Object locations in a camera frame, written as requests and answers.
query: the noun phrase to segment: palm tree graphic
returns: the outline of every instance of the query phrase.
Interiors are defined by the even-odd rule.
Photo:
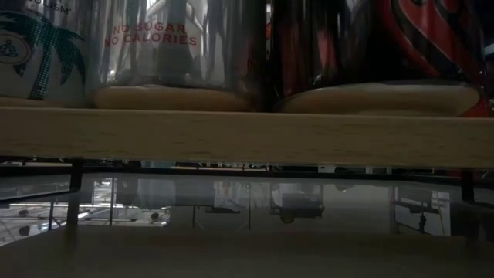
[[[24,76],[25,68],[32,58],[33,50],[40,46],[43,47],[42,62],[39,66],[36,81],[29,94],[29,99],[43,100],[48,90],[52,48],[55,49],[62,64],[62,80],[60,84],[63,85],[69,79],[74,66],[79,70],[83,84],[86,83],[86,67],[83,56],[77,46],[72,43],[73,39],[83,41],[83,38],[74,32],[53,26],[46,17],[38,12],[29,12],[32,12],[34,17],[20,12],[0,12],[0,29],[20,35],[31,49],[30,57],[24,63],[13,66],[20,77]]]

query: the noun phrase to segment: wooden board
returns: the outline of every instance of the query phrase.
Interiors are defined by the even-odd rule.
[[[80,226],[4,246],[0,259],[7,277],[466,278],[492,276],[493,248],[444,236],[220,236]]]
[[[494,120],[0,108],[0,155],[494,167]]]

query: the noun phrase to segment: black and red can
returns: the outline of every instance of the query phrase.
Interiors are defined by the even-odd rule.
[[[482,27],[473,4],[275,0],[272,63],[283,73],[276,89],[284,104],[305,102],[296,112],[348,106],[349,113],[485,116]]]

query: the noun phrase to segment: can base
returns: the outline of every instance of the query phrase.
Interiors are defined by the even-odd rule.
[[[26,100],[17,97],[0,97],[0,107],[65,107],[61,103],[44,100]]]
[[[464,84],[361,83],[299,93],[278,103],[282,113],[458,117],[477,105],[480,92]]]
[[[172,87],[109,87],[94,94],[100,109],[257,111],[252,101],[238,94],[219,90]]]

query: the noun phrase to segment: wooden shelf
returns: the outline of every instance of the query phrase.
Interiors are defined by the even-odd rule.
[[[494,119],[0,108],[0,155],[492,168]]]

